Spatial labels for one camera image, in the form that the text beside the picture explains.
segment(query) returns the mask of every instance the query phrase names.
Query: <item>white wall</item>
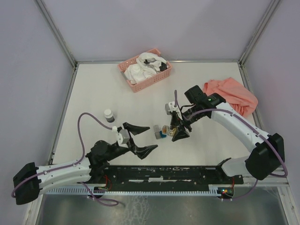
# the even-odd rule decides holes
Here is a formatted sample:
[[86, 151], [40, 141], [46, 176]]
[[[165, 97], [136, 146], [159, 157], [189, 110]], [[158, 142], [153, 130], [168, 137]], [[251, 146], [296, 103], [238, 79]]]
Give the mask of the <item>white wall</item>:
[[0, 31], [0, 224], [20, 225], [13, 176], [47, 160], [72, 68], [32, 0], [3, 1]]
[[285, 141], [288, 180], [300, 207], [300, 1], [284, 0], [247, 63], [262, 121]]
[[44, 0], [74, 57], [239, 59], [270, 0]]

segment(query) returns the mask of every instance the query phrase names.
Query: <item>red cloth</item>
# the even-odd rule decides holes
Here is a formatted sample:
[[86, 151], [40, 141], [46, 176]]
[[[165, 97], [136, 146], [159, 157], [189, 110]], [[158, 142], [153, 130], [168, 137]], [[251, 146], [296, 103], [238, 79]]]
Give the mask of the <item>red cloth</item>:
[[223, 81], [208, 81], [204, 84], [203, 92], [207, 95], [219, 94], [243, 117], [253, 113], [258, 104], [257, 98], [231, 77]]

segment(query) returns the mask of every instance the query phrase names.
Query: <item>laundry basket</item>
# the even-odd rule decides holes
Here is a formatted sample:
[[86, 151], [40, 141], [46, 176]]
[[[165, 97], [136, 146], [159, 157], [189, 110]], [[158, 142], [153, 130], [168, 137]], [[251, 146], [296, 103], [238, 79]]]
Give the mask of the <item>laundry basket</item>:
[[[148, 53], [154, 53], [158, 56], [160, 56], [160, 51], [156, 48], [154, 49], [151, 49], [149, 51], [147, 51]], [[118, 68], [119, 70], [121, 71], [121, 73], [124, 75], [124, 72], [126, 71], [126, 69], [132, 65], [132, 64], [136, 64], [136, 59], [139, 57], [139, 55], [125, 61], [125, 62], [122, 62], [120, 64], [118, 64]], [[162, 79], [165, 79], [166, 77], [168, 77], [170, 75], [170, 72], [171, 72], [171, 69], [172, 69], [172, 65], [170, 64], [170, 62], [167, 61], [167, 66], [168, 66], [168, 69], [166, 69], [165, 71], [163, 72], [160, 72], [156, 75], [153, 75], [151, 78], [148, 78], [140, 83], [137, 83], [137, 84], [131, 84], [130, 83], [130, 80], [126, 80], [128, 85], [130, 86], [131, 90], [133, 92], [138, 92], [158, 81], [161, 81]]]

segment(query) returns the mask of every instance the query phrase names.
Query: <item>white cloth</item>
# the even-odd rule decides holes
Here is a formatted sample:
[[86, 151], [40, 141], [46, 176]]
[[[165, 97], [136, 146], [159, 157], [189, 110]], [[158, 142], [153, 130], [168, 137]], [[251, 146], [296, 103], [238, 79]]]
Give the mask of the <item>white cloth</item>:
[[167, 63], [164, 58], [156, 54], [144, 52], [136, 59], [136, 64], [130, 65], [124, 74], [131, 84], [137, 84], [160, 73], [159, 67], [162, 62]]

